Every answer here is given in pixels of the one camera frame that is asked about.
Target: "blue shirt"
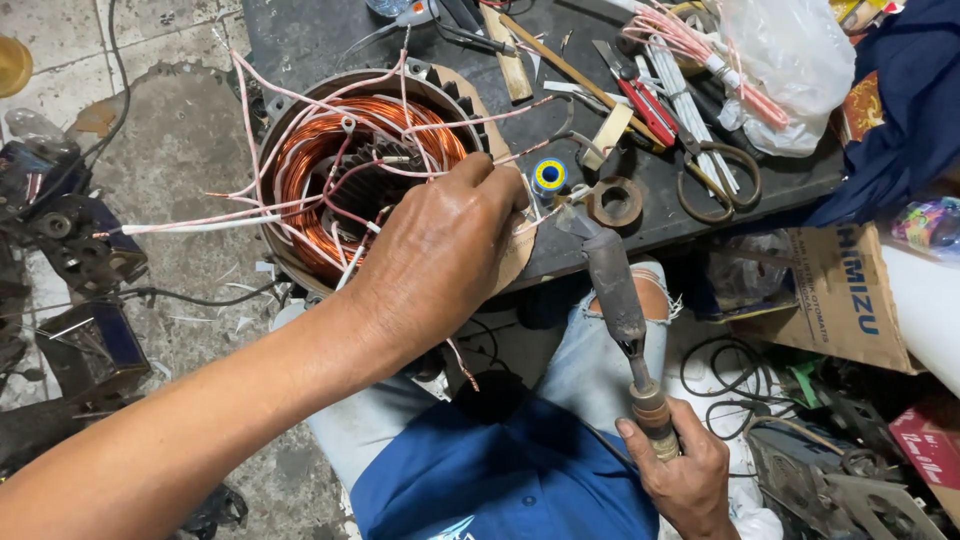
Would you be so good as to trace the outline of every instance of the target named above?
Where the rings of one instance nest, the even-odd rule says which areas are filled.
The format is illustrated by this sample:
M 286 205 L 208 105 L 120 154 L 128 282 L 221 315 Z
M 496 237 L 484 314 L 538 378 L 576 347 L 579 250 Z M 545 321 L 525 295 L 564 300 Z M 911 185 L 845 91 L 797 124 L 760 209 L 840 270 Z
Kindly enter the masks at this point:
M 350 502 L 366 540 L 653 540 L 659 522 L 636 472 L 539 399 L 493 426 L 437 403 L 367 467 Z

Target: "yellow container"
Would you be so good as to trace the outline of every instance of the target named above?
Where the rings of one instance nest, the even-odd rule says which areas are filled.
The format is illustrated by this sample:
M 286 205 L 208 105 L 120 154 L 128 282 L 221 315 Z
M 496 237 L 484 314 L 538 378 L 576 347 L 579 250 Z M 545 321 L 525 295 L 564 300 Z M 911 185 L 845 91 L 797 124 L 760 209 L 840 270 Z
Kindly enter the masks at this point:
M 30 51 L 13 37 L 0 36 L 0 97 L 23 89 L 34 74 Z

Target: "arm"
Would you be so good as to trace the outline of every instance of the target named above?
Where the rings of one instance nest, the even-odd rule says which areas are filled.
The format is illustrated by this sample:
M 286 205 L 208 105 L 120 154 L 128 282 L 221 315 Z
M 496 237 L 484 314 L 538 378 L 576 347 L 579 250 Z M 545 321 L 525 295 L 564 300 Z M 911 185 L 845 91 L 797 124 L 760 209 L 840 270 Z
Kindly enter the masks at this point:
M 663 463 L 633 420 L 616 430 L 640 470 L 643 489 L 684 540 L 740 540 L 727 500 L 730 449 L 707 431 L 683 400 L 667 398 L 684 455 Z
M 474 154 L 410 190 L 341 291 L 59 444 L 0 486 L 9 538 L 165 538 L 230 471 L 313 412 L 443 341 L 492 293 L 514 169 Z

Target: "concrete floor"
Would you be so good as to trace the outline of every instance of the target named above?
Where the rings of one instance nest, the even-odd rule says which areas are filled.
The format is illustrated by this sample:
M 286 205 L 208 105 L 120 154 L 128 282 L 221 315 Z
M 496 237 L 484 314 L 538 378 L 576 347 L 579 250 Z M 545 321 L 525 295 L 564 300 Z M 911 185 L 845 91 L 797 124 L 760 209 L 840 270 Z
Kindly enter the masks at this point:
M 0 32 L 26 43 L 37 68 L 23 92 L 0 101 L 0 113 L 28 107 L 66 129 L 78 112 L 95 102 L 107 100 L 119 110 L 120 99 L 111 96 L 122 87 L 115 61 L 104 45 L 107 5 L 108 0 L 0 0 L 4 23 Z M 229 68 L 228 54 L 213 34 L 217 29 L 241 53 L 249 51 L 239 0 L 119 0 L 116 21 L 121 55 L 130 80 L 136 82 L 127 123 L 95 166 L 93 188 L 100 189 L 100 197 L 125 224 L 164 223 L 239 209 L 204 196 L 206 191 L 233 190 L 249 182 L 251 160 L 240 106 L 224 84 L 225 72 L 219 71 Z M 9 138 L 6 123 L 2 128 L 3 136 Z M 270 278 L 255 270 L 266 251 L 255 233 L 229 230 L 139 236 L 137 241 L 150 257 L 150 271 L 137 284 L 203 298 L 242 295 L 246 291 L 227 283 L 257 286 Z M 42 254 L 23 257 L 35 289 L 33 306 L 68 299 L 64 283 Z M 153 308 L 146 308 L 140 300 L 130 301 L 125 310 L 155 366 L 141 391 L 149 393 L 170 378 L 255 340 L 268 331 L 276 308 L 276 300 L 266 296 L 224 309 L 164 298 L 157 299 Z M 24 324 L 35 326 L 56 313 L 39 313 Z M 479 318 L 494 328 L 516 320 L 510 313 Z M 718 332 L 723 329 L 697 325 L 689 318 L 671 327 L 664 385 L 672 394 L 684 395 L 675 377 L 681 353 Z M 489 359 L 468 350 L 489 353 L 491 344 L 470 325 L 459 333 L 466 334 L 477 334 L 462 345 L 469 365 L 481 371 Z M 496 334 L 500 356 L 528 383 L 540 375 L 561 337 L 560 331 L 530 332 L 519 327 Z M 703 357 L 708 352 L 702 351 Z M 43 361 L 42 355 L 31 351 L 20 368 L 41 366 Z M 695 387 L 717 387 L 699 359 L 692 361 L 689 369 Z M 456 371 L 451 375 L 450 384 L 456 386 Z M 0 410 L 58 395 L 54 383 L 13 378 L 0 396 Z M 707 406 L 708 402 L 694 403 L 701 415 Z M 741 419 L 742 413 L 731 411 L 714 424 L 722 428 L 724 421 L 729 421 L 735 426 Z M 735 440 L 731 444 L 732 471 L 750 472 L 752 462 L 745 443 Z M 218 538 L 359 538 L 340 483 L 305 425 L 289 430 L 251 457 L 228 477 L 227 484 L 246 499 L 251 512 L 243 527 L 222 528 Z

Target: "hand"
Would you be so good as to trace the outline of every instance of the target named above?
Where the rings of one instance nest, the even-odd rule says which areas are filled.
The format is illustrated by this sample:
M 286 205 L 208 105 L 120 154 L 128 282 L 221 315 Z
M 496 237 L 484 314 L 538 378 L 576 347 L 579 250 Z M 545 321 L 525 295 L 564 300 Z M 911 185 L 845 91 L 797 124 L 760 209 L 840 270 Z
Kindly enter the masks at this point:
M 684 455 L 666 463 L 633 420 L 616 421 L 643 489 L 684 540 L 739 540 L 727 501 L 730 449 L 703 427 L 688 402 L 668 397 L 667 404 Z
M 382 377 L 447 339 L 490 298 L 512 216 L 527 205 L 520 173 L 494 169 L 482 153 L 407 192 L 341 291 L 399 353 Z

